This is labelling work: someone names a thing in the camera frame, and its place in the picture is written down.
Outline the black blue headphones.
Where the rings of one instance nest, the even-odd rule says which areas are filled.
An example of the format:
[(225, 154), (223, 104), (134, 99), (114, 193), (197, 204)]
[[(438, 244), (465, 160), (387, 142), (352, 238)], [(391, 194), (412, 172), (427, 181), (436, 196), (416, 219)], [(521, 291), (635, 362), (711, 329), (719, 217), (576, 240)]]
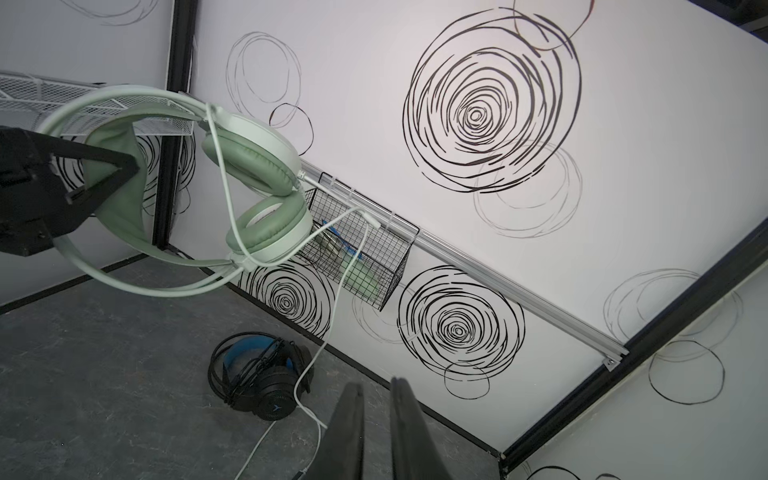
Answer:
[(290, 416), (296, 400), (311, 391), (312, 353), (292, 340), (263, 332), (241, 332), (222, 340), (211, 354), (207, 381), (230, 408), (265, 421)]

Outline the mint green headphones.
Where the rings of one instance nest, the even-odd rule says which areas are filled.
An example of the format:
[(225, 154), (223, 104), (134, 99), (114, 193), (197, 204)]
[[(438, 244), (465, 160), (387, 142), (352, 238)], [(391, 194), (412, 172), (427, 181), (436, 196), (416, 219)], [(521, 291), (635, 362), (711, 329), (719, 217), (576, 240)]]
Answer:
[[(169, 289), (149, 289), (127, 284), (110, 277), (81, 257), (79, 250), (64, 235), (54, 240), (54, 247), (73, 265), (91, 278), (119, 290), (156, 298), (184, 298), (200, 295), (224, 286), (225, 281), (237, 275), (253, 271), (256, 267), (281, 266), (331, 225), (312, 233), (310, 212), (306, 206), (300, 177), (301, 158), (295, 147), (269, 125), (240, 115), (230, 114), (216, 105), (203, 102), (167, 90), (141, 85), (118, 85), (94, 90), (55, 110), (43, 121), (37, 133), (58, 137), (70, 117), (81, 110), (108, 100), (121, 97), (158, 97), (182, 105), (181, 109), (149, 102), (127, 109), (111, 117), (89, 134), (133, 134), (134, 123), (149, 117), (181, 119), (202, 122), (207, 136), (206, 155), (220, 169), (230, 230), (227, 243), (231, 249), (230, 260), (213, 261), (213, 266), (229, 267), (228, 270), (210, 276), (196, 284)], [(228, 177), (230, 175), (253, 191), (266, 197), (241, 217), (235, 219)], [(119, 237), (132, 248), (153, 258), (169, 263), (186, 265), (181, 260), (170, 260), (166, 254), (152, 253), (158, 250), (145, 245), (143, 227), (138, 237)]]

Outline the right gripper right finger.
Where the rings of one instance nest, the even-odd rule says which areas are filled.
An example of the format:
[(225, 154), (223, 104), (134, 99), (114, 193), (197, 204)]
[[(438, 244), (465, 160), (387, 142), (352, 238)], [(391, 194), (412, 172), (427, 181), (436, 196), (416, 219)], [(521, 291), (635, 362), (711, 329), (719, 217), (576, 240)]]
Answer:
[(451, 479), (430, 436), (419, 402), (404, 378), (391, 380), (390, 433), (394, 479)]

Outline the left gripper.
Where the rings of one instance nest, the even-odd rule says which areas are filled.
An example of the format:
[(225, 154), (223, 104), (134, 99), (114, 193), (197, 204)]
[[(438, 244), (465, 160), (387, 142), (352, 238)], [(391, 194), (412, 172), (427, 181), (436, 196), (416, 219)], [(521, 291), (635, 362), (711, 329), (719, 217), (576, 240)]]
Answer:
[[(75, 189), (65, 159), (82, 167), (83, 184)], [(78, 143), (1, 129), (2, 252), (28, 257), (48, 250), (91, 215), (118, 237), (140, 235), (140, 147), (133, 134), (91, 134)]]

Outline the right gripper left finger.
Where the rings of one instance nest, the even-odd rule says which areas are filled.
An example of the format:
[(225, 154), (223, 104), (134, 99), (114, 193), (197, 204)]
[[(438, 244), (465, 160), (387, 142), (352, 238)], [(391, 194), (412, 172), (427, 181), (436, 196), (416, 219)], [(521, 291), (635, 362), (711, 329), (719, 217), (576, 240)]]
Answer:
[(318, 453), (303, 479), (360, 480), (364, 460), (364, 398), (359, 383), (348, 383), (337, 402)]

